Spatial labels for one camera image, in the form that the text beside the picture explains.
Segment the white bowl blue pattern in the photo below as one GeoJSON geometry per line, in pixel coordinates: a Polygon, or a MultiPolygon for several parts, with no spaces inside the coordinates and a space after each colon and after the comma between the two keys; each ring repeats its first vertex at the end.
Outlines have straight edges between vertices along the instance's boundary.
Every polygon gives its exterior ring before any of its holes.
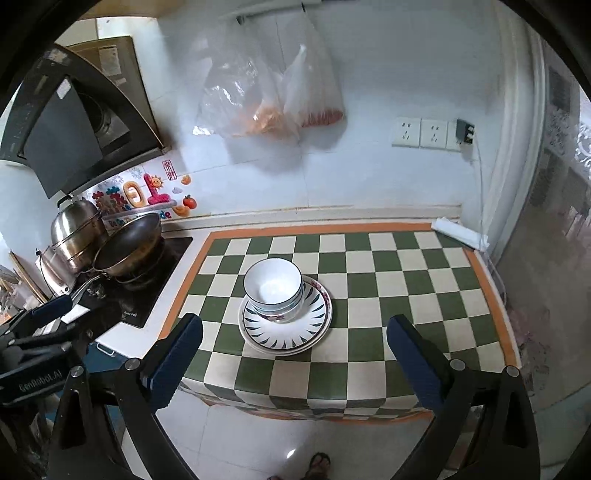
{"type": "Polygon", "coordinates": [[[246,305],[249,306],[249,309],[252,310],[254,313],[259,314],[259,316],[266,318],[267,320],[272,321],[283,321],[284,318],[294,314],[298,308],[301,307],[301,301],[304,299],[304,285],[301,285],[300,289],[294,294],[290,300],[287,302],[283,302],[283,304],[277,305],[264,305],[262,303],[257,303],[256,301],[249,300],[246,302],[246,305]]]}

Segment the white bowl dark rim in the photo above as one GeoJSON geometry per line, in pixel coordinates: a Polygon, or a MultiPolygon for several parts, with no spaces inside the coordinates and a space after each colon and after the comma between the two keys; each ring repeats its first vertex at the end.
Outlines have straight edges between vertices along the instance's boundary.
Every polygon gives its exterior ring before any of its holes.
{"type": "Polygon", "coordinates": [[[283,258],[256,262],[245,273],[243,287],[249,300],[270,307],[287,304],[301,290],[303,276],[297,265],[283,258]]]}

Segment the plain white plate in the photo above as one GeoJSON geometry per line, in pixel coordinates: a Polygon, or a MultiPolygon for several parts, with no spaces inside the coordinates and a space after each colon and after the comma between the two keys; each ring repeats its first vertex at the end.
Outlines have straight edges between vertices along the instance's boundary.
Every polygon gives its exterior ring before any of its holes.
{"type": "Polygon", "coordinates": [[[256,352],[287,357],[317,345],[328,333],[331,322],[331,316],[306,317],[285,324],[243,317],[238,320],[238,327],[245,343],[256,352]]]}

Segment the white bowl pink pattern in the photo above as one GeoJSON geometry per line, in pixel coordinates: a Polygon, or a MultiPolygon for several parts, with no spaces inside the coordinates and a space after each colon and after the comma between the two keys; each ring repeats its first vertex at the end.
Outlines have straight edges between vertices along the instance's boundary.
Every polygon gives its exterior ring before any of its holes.
{"type": "Polygon", "coordinates": [[[301,306],[295,306],[290,310],[286,311],[276,311],[276,312],[259,312],[257,310],[253,310],[253,313],[259,315],[259,317],[263,318],[264,320],[274,322],[274,323],[288,323],[293,321],[297,318],[297,315],[301,311],[301,306]]]}

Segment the black induction cooktop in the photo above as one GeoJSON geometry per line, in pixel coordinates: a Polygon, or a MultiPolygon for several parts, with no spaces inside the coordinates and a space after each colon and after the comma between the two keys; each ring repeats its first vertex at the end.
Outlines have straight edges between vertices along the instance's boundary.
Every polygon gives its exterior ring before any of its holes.
{"type": "Polygon", "coordinates": [[[121,277],[102,277],[90,285],[79,301],[88,309],[116,301],[121,323],[141,329],[192,237],[160,238],[154,250],[134,271],[121,277]]]}

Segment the stainless steel kettle pot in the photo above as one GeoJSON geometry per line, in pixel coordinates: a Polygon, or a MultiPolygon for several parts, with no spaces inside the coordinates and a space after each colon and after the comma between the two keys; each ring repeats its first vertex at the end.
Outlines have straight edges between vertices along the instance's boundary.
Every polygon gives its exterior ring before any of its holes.
{"type": "Polygon", "coordinates": [[[90,201],[70,195],[57,202],[52,221],[52,249],[73,274],[92,267],[95,255],[108,239],[102,213],[90,201]]]}

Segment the black frying pan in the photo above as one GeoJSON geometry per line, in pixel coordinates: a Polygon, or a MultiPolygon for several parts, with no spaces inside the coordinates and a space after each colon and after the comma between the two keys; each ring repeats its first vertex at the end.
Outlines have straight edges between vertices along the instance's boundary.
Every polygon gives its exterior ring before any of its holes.
{"type": "Polygon", "coordinates": [[[161,221],[156,213],[137,217],[113,233],[96,253],[86,280],[70,298],[79,302],[92,283],[102,277],[128,275],[142,265],[161,240],[161,221]]]}

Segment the glass sliding door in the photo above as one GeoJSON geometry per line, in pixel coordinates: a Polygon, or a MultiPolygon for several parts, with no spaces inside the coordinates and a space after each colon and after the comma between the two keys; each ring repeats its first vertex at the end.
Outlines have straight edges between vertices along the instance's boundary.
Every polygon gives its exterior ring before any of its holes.
{"type": "Polygon", "coordinates": [[[506,218],[493,258],[541,411],[590,383],[590,100],[531,27],[508,28],[503,52],[506,218]]]}

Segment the white folded cloth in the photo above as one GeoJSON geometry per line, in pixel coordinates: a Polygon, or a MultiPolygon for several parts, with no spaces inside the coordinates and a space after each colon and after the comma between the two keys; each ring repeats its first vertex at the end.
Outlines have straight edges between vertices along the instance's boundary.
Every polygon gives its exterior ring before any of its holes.
{"type": "Polygon", "coordinates": [[[446,217],[433,221],[431,229],[481,252],[487,251],[490,246],[487,235],[455,223],[446,217]]]}

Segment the green white checkered tablecloth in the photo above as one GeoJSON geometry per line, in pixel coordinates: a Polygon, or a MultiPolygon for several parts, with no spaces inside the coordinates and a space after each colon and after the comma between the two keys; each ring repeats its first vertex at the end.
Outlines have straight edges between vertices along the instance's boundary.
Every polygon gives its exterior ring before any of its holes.
{"type": "Polygon", "coordinates": [[[515,337],[482,257],[421,223],[314,225],[211,233],[165,321],[197,314],[204,340],[182,384],[208,405],[277,419],[414,417],[421,405],[387,343],[406,316],[448,358],[498,372],[517,364],[515,337]],[[332,307],[321,340],[280,357],[256,350],[239,328],[243,278],[283,258],[322,285],[312,306],[332,307]]]}

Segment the black power adapter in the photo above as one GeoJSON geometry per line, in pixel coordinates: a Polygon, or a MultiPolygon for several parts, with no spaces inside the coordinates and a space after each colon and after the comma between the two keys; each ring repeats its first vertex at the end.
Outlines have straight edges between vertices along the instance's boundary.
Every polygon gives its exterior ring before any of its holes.
{"type": "Polygon", "coordinates": [[[475,125],[458,119],[456,121],[456,139],[460,145],[472,145],[475,139],[475,125]]]}

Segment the plastic bag red contents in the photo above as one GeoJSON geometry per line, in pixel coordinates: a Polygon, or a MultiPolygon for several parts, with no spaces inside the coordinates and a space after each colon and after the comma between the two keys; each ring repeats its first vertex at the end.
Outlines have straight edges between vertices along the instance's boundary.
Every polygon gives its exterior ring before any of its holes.
{"type": "Polygon", "coordinates": [[[287,25],[298,52],[280,84],[283,114],[298,129],[330,126],[345,118],[342,91],[332,58],[314,23],[304,11],[287,25]]]}

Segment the colourful wall stickers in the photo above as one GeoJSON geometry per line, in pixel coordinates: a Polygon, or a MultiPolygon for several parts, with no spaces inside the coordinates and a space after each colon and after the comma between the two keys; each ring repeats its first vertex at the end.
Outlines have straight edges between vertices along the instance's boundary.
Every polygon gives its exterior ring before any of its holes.
{"type": "Polygon", "coordinates": [[[197,216],[197,184],[182,159],[171,154],[130,167],[85,190],[108,231],[155,213],[162,222],[197,216]]]}

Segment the white double wall socket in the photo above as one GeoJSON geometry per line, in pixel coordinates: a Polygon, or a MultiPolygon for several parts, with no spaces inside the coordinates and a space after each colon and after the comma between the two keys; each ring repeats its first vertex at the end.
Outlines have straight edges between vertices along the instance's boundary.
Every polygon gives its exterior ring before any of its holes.
{"type": "Polygon", "coordinates": [[[397,117],[394,120],[391,145],[445,150],[447,135],[448,123],[446,121],[397,117]]]}

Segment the white wall hook rail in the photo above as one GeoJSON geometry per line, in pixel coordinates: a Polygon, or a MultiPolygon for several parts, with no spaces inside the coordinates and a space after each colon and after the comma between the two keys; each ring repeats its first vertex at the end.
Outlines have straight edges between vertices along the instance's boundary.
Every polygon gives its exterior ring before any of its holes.
{"type": "Polygon", "coordinates": [[[238,7],[235,11],[228,13],[230,18],[242,22],[247,17],[256,17],[271,12],[278,12],[290,9],[305,10],[308,6],[322,4],[322,0],[271,0],[249,3],[238,7]]]}

